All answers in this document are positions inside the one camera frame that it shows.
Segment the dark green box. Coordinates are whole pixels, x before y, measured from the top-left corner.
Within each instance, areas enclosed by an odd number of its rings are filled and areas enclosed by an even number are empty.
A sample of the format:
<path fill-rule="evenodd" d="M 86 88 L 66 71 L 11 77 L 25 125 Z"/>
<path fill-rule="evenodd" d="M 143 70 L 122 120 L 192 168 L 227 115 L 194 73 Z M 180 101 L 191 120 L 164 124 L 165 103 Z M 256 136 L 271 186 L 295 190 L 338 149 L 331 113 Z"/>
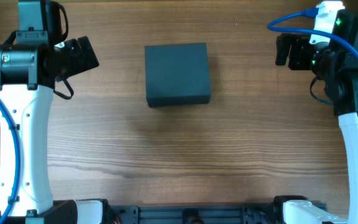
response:
<path fill-rule="evenodd" d="M 146 46 L 145 92 L 151 108 L 208 104 L 211 77 L 206 43 Z"/>

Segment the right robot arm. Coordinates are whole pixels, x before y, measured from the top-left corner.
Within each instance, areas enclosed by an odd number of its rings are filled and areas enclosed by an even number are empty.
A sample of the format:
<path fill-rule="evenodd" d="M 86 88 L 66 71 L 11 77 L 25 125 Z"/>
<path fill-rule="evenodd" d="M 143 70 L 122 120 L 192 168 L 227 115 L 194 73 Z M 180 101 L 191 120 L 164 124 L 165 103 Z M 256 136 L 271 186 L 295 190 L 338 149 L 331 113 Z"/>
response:
<path fill-rule="evenodd" d="M 313 29 L 268 24 L 278 33 L 277 65 L 310 70 L 324 82 L 324 104 L 334 108 L 346 147 L 349 214 L 344 223 L 358 223 L 358 11 L 314 7 L 298 13 L 315 20 Z"/>

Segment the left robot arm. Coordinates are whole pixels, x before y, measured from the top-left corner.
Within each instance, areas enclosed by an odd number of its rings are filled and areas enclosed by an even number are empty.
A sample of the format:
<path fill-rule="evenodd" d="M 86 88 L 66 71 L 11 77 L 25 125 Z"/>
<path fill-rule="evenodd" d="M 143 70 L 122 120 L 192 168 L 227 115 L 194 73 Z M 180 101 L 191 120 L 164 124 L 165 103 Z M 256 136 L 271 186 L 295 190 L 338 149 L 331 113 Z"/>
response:
<path fill-rule="evenodd" d="M 54 200 L 47 166 L 55 85 L 96 68 L 87 37 L 68 39 L 65 8 L 19 1 L 19 28 L 0 44 L 0 223 L 112 223 L 105 199 Z"/>

